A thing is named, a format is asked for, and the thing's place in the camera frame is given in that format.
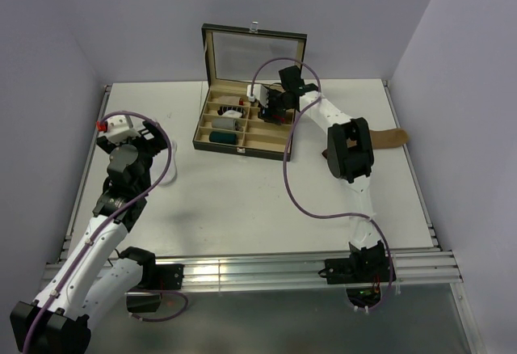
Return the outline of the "brown ribbed sock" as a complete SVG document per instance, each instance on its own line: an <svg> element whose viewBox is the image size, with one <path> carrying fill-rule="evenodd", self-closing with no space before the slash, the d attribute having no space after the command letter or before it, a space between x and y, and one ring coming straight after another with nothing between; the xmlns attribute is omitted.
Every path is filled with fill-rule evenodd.
<svg viewBox="0 0 517 354"><path fill-rule="evenodd" d="M371 147L385 150L401 147L408 143L410 136L404 129L369 130Z"/></svg>

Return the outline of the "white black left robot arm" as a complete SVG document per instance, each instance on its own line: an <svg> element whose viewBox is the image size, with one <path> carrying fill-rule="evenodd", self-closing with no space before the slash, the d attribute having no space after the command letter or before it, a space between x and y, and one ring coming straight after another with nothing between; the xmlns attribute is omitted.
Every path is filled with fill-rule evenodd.
<svg viewBox="0 0 517 354"><path fill-rule="evenodd" d="M109 155L103 193L85 233L58 273L30 303L20 301L10 321L21 353L84 353L94 319L124 292L151 289L158 278L154 253L129 247L110 271L102 274L111 253L130 233L158 186L151 179L153 159L174 147L159 123L143 119L135 130L131 114L111 115L98 122L97 146Z"/></svg>

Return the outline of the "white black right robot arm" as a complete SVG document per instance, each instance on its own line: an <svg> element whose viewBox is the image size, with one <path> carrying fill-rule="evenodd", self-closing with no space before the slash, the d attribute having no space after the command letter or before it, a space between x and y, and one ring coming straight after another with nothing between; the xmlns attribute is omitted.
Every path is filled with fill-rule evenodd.
<svg viewBox="0 0 517 354"><path fill-rule="evenodd" d="M257 86L252 82L247 86L246 96L257 101L269 112L277 108L295 109L298 114L290 128L287 147L302 116L308 116L326 134L326 163L330 173L343 182L351 191L359 211L335 214L316 214L303 208L292 193L288 182L287 156L284 152L282 173L284 186L290 201L304 215L329 220L349 217L353 233L349 239L354 257L349 265L351 275L360 281L369 280L377 271L375 258L366 252L380 252L383 256L391 255L387 239L376 223L370 194L370 178L374 164L372 139L368 122L363 118L353 118L335 107L323 94L319 79L306 84L301 78L301 68L293 65L279 72L283 91L276 97L268 93L266 85Z"/></svg>

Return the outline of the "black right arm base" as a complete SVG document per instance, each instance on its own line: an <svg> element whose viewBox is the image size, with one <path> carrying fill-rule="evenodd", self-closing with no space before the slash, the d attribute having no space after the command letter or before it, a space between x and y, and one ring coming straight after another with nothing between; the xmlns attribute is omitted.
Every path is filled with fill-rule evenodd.
<svg viewBox="0 0 517 354"><path fill-rule="evenodd" d="M327 284L361 284L346 292L348 301L363 311L380 303L383 283L390 287L397 279L393 260L382 241L370 248L351 246L348 257L326 259L317 274Z"/></svg>

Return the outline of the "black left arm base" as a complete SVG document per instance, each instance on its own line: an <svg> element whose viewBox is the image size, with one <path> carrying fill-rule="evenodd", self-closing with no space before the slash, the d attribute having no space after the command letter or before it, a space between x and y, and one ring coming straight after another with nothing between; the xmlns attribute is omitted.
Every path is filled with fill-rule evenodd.
<svg viewBox="0 0 517 354"><path fill-rule="evenodd" d="M125 304L130 314L155 314L161 306L171 306L176 318L189 306L186 295L180 292L185 266L180 263L159 264L145 272L142 281L126 293Z"/></svg>

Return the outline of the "white sock black stripes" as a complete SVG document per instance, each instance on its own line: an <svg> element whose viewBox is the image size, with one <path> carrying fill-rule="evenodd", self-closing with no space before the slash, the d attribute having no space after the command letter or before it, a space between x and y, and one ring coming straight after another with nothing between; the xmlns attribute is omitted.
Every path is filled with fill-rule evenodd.
<svg viewBox="0 0 517 354"><path fill-rule="evenodd" d="M177 154L178 145L176 141L171 142L171 160L169 167L162 181L160 182L160 187L165 187L167 185L172 184L178 176L178 168L176 163L176 154Z"/></svg>

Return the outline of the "rolled black white sock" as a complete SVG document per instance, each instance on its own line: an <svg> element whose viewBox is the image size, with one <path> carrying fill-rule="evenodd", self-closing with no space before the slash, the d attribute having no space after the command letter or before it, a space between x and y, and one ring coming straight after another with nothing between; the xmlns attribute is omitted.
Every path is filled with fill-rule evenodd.
<svg viewBox="0 0 517 354"><path fill-rule="evenodd" d="M223 105L220 106L217 110L218 116L224 116L228 118L245 118L247 110L242 106L229 106Z"/></svg>

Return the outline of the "black compartment storage box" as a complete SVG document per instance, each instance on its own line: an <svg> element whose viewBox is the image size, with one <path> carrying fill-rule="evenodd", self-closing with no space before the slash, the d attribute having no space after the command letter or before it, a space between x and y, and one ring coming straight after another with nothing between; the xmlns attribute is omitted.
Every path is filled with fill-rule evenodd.
<svg viewBox="0 0 517 354"><path fill-rule="evenodd" d="M260 105L246 96L247 86L255 82L281 90L278 73L289 65L299 65L305 56L307 36L303 33L264 30L258 24L249 27L205 23L201 27L208 89L200 108L193 146L197 150L237 154L254 158L290 159L292 144L287 147L296 111L288 111L288 124L260 120ZM213 129L211 122L220 106L242 106L245 118L238 119L241 132ZM210 142L212 131L236 133L236 145Z"/></svg>

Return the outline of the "rolled grey sock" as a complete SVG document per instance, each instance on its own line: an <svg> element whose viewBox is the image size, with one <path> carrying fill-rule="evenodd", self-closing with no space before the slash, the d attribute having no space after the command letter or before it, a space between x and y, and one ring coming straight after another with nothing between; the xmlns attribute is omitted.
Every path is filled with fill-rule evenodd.
<svg viewBox="0 0 517 354"><path fill-rule="evenodd" d="M234 118L216 118L211 122L211 125L213 129L223 129L233 132L242 131L242 124L239 122L238 119Z"/></svg>

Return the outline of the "rolled teal sock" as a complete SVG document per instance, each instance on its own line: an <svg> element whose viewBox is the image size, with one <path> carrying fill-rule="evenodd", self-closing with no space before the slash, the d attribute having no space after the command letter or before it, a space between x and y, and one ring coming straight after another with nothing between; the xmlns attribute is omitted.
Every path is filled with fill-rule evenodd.
<svg viewBox="0 0 517 354"><path fill-rule="evenodd" d="M236 133L212 131L210 132L208 139L210 142L224 145L236 145L238 143L238 137Z"/></svg>

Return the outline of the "aluminium table frame rail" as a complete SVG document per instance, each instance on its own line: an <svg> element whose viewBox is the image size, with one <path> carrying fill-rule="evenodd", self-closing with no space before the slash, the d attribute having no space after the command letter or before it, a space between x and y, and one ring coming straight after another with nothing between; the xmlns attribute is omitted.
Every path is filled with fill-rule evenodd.
<svg viewBox="0 0 517 354"><path fill-rule="evenodd" d="M185 293L224 293L290 289L328 289L317 272L324 261L347 257L341 252L231 255L209 257L158 257L157 265L183 265L181 290ZM393 253L396 294L404 285L458 284L463 281L450 251Z"/></svg>

